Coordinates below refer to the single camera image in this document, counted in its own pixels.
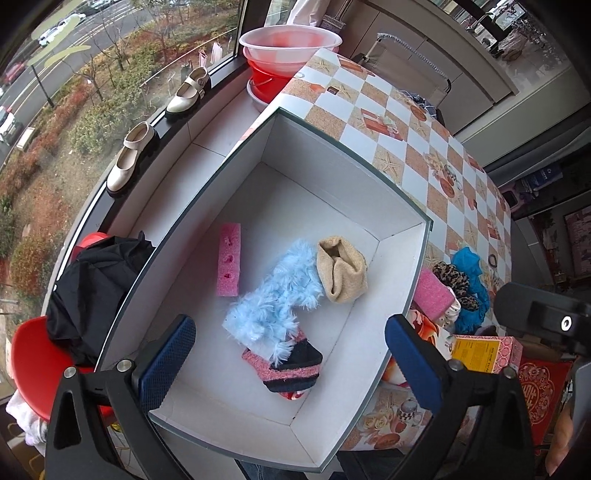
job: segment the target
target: pink sponge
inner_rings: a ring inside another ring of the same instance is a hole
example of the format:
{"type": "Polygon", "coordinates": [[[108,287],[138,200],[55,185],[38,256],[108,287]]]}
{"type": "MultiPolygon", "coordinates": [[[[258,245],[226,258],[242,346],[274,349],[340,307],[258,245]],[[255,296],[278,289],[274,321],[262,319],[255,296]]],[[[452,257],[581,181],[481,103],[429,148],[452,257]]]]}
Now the pink sponge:
{"type": "Polygon", "coordinates": [[[435,321],[445,314],[455,297],[431,270],[422,268],[413,300],[429,320],[435,321]]]}
{"type": "Polygon", "coordinates": [[[217,259],[217,296],[238,296],[240,277],[240,223],[224,223],[217,259]]]}

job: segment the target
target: white cardboard box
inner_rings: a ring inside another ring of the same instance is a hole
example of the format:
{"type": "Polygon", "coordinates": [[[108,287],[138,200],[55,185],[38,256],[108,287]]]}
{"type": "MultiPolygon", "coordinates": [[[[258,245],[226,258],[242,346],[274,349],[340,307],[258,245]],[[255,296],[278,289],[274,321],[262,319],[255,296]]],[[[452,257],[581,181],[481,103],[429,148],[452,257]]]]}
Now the white cardboard box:
{"type": "Polygon", "coordinates": [[[234,148],[155,250],[113,323],[98,368],[132,358],[185,313],[196,322],[197,340],[151,419],[234,458],[320,472],[382,375],[385,322],[408,310],[430,224],[389,178],[279,109],[234,148]],[[215,295],[225,222],[242,225],[243,293],[298,238],[315,244],[341,235],[367,259],[369,290],[357,301],[324,298],[316,310],[297,312],[324,356],[316,385],[301,400],[269,392],[222,327],[234,300],[215,295]]]}

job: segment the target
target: faucet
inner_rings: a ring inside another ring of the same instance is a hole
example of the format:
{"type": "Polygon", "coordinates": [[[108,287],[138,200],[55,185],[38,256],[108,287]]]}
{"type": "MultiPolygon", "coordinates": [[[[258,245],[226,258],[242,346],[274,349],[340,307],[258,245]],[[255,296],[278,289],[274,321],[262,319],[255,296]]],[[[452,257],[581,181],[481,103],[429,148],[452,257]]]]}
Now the faucet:
{"type": "Polygon", "coordinates": [[[478,20],[476,20],[472,25],[470,25],[466,31],[470,32],[471,34],[476,33],[476,27],[481,24],[481,22],[488,16],[491,16],[491,20],[494,22],[496,20],[496,16],[493,12],[488,12],[482,15],[478,20]]]}

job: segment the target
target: blue gripper pad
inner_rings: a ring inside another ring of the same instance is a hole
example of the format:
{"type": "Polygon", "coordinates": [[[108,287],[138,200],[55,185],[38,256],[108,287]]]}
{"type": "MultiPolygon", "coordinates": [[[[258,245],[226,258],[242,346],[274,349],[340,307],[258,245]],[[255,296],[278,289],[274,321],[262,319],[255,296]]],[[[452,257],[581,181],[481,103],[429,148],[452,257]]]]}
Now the blue gripper pad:
{"type": "Polygon", "coordinates": [[[385,336],[388,349],[419,405],[436,414],[443,402],[445,360],[433,345],[419,337],[403,315],[394,315],[388,319],[385,336]]]}
{"type": "Polygon", "coordinates": [[[159,408],[195,344],[195,322],[186,315],[163,335],[164,344],[138,381],[139,404],[144,413],[159,408]]]}

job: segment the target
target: white circle logo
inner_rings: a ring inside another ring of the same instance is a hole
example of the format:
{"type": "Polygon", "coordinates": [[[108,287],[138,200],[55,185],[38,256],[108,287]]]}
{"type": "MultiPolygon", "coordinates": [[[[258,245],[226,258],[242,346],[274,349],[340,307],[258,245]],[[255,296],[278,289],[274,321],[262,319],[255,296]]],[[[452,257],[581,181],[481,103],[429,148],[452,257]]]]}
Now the white circle logo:
{"type": "Polygon", "coordinates": [[[562,322],[560,322],[560,328],[562,328],[563,332],[568,332],[568,330],[570,329],[570,326],[572,324],[573,324],[573,319],[567,315],[566,317],[564,317],[562,319],[562,322]]]}

